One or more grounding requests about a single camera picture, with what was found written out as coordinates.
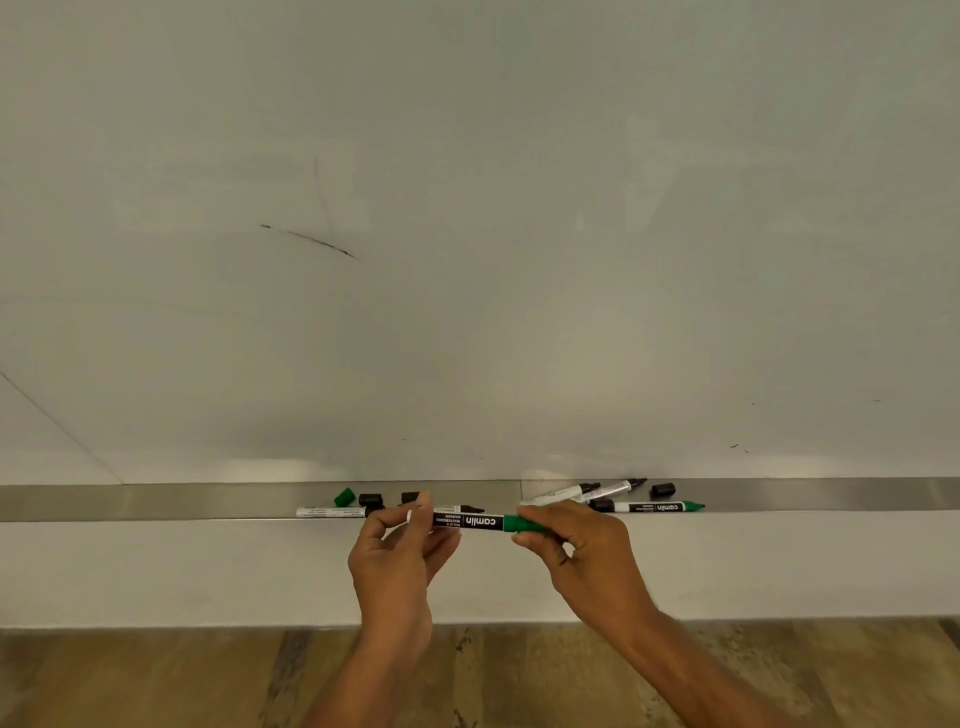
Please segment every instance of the hand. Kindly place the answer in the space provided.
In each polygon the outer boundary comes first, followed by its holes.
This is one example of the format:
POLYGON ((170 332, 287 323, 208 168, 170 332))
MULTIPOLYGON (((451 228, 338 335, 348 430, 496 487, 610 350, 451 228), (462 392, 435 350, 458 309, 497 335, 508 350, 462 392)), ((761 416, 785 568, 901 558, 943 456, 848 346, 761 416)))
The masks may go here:
POLYGON ((636 567, 623 521, 572 500, 522 505, 516 511, 548 531, 517 533, 514 542, 543 560, 573 614, 615 648, 622 648, 628 625, 660 614, 636 567), (572 556, 566 555, 564 542, 576 549, 572 556))
POLYGON ((412 668, 430 644, 426 588, 460 544, 459 530, 432 529, 433 505, 420 492, 414 503, 371 513, 347 559, 360 603, 360 642, 387 650, 403 667, 412 668))

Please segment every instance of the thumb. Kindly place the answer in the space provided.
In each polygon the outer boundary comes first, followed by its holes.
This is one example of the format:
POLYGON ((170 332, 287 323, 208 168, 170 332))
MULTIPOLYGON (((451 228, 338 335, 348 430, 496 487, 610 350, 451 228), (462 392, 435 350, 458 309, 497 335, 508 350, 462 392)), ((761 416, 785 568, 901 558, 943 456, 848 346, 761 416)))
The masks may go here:
POLYGON ((429 493, 420 491, 416 504, 410 511, 410 521, 407 522, 399 545, 420 553, 423 542, 426 541, 431 530, 433 530, 433 502, 430 500, 429 493))
POLYGON ((570 560, 566 555, 564 547, 552 535, 546 533, 537 533, 535 531, 523 531, 517 533, 514 543, 523 546, 527 550, 536 553, 550 571, 550 576, 554 579, 558 576, 560 567, 570 560))

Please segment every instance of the left hand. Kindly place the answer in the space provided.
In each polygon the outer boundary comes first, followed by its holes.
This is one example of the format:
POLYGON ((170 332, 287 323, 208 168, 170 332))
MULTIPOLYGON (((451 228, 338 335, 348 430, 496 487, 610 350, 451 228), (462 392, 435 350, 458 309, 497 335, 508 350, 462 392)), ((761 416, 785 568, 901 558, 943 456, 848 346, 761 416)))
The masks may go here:
POLYGON ((433 529, 433 504, 423 491, 414 503, 367 517, 347 559, 360 602, 361 643, 386 650, 403 667, 416 664, 433 633, 427 585, 458 544, 459 530, 433 529), (384 538, 393 526, 400 528, 384 538))

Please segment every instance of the green marker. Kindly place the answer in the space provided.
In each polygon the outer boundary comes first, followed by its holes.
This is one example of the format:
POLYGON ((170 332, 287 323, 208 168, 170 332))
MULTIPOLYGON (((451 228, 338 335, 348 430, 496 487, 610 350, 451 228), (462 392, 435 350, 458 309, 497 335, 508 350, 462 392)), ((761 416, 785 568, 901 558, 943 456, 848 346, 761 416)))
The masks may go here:
MULTIPOLYGON (((407 521, 413 511, 407 513, 407 521)), ((433 512, 433 524, 436 528, 446 526, 448 528, 484 528, 488 531, 506 531, 507 533, 518 533, 519 531, 539 531, 543 533, 546 528, 539 523, 527 521, 520 516, 497 516, 492 513, 448 513, 445 511, 433 512)))
POLYGON ((627 503, 611 500, 608 497, 591 500, 587 505, 600 513, 688 513, 706 508, 703 503, 694 503, 692 500, 647 500, 640 503, 627 503))

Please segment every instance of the right hand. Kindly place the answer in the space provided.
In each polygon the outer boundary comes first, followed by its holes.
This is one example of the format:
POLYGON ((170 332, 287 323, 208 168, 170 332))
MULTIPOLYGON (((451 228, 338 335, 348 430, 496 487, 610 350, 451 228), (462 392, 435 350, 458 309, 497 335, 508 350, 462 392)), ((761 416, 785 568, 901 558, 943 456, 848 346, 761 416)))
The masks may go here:
POLYGON ((516 511, 548 530, 517 533, 514 543, 543 560, 554 589, 573 614, 614 647, 628 625, 644 624, 660 613, 636 567, 623 521, 572 500, 521 505, 516 511), (574 547, 572 556, 566 555, 564 542, 574 547))

